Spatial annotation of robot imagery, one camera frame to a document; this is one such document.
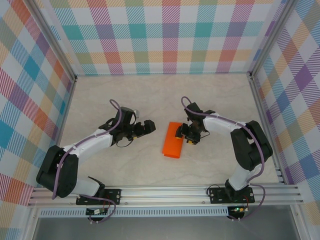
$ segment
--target enclosure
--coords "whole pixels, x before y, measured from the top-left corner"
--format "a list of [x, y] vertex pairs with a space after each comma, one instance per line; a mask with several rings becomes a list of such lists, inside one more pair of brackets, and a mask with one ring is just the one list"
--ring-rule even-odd
[[[319, 51], [318, 0], [1, 1], [0, 239], [318, 239]], [[188, 123], [183, 96], [261, 125], [273, 155], [251, 181], [263, 188], [250, 219], [208, 194], [238, 166], [228, 134], [163, 155], [169, 123]], [[52, 200], [36, 176], [50, 147], [116, 116], [109, 99], [156, 130], [77, 167], [121, 192], [96, 225], [80, 196]]]

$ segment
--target marble tabletop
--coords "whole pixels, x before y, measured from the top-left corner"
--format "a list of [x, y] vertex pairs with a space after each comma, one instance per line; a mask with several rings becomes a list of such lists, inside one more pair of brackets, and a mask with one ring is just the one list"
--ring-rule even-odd
[[[245, 74], [79, 77], [60, 146], [78, 142], [113, 118], [116, 110], [109, 99], [115, 99], [121, 106], [139, 110], [139, 121], [154, 121], [156, 131], [128, 147], [102, 150], [79, 167], [79, 176], [94, 177], [108, 186], [222, 184], [237, 165], [229, 136], [211, 132], [197, 145], [184, 142], [179, 159], [162, 154], [169, 122], [187, 123], [182, 96], [203, 111], [214, 110], [242, 122], [260, 121]], [[278, 182], [271, 158], [252, 182]]]

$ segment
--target orange foam block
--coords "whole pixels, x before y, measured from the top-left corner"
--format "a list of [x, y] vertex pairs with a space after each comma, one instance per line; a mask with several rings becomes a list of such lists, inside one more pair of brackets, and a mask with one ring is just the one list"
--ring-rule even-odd
[[176, 138], [176, 131], [182, 125], [181, 122], [170, 122], [166, 132], [162, 153], [169, 158], [179, 159], [184, 138]]

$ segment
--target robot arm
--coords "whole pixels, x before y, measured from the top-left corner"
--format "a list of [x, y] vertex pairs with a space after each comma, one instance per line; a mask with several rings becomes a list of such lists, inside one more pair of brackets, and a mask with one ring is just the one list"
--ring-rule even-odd
[[212, 117], [192, 114], [185, 110], [189, 124], [183, 123], [183, 125], [177, 129], [176, 137], [181, 138], [184, 136], [188, 143], [196, 145], [200, 142], [202, 132], [218, 132], [226, 136], [231, 136], [238, 165], [233, 175], [225, 182], [225, 191], [232, 201], [232, 199], [242, 193], [242, 190], [248, 186], [249, 179], [259, 172], [262, 167], [261, 157], [256, 144], [249, 142], [249, 140], [252, 139], [251, 136], [237, 123], [246, 126], [257, 139], [263, 152], [264, 161], [267, 161], [273, 154], [268, 139], [256, 121], [230, 123], [224, 120], [226, 119], [224, 117], [218, 118], [219, 115], [212, 110], [203, 112], [195, 102], [189, 104], [187, 108], [195, 113], [204, 113]]
[[[64, 159], [60, 169], [56, 195], [61, 198], [69, 194], [99, 197], [99, 191], [103, 190], [105, 185], [92, 177], [78, 178], [78, 165], [82, 164], [100, 150], [117, 144], [123, 138], [133, 141], [136, 138], [150, 134], [156, 130], [153, 121], [145, 120], [144, 125], [142, 125], [141, 122], [136, 122], [137, 114], [135, 111], [127, 107], [121, 107], [120, 109], [122, 113], [120, 121], [120, 113], [118, 111], [115, 118], [109, 119], [93, 134], [84, 138], [87, 140], [81, 140], [64, 147], [57, 145], [50, 147], [37, 174], [37, 183], [53, 192], [59, 162], [66, 152], [72, 149]], [[117, 127], [107, 132], [114, 127], [118, 121], [119, 124]]]

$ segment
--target plaid backdrop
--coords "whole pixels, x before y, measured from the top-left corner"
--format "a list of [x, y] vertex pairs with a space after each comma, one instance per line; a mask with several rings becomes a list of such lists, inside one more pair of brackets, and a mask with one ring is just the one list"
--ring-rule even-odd
[[256, 82], [285, 173], [320, 234], [320, 1], [300, 0]]
[[70, 95], [66, 75], [22, 0], [0, 1], [0, 240], [21, 232], [36, 175]]
[[73, 68], [86, 75], [247, 72], [280, 1], [37, 0]]

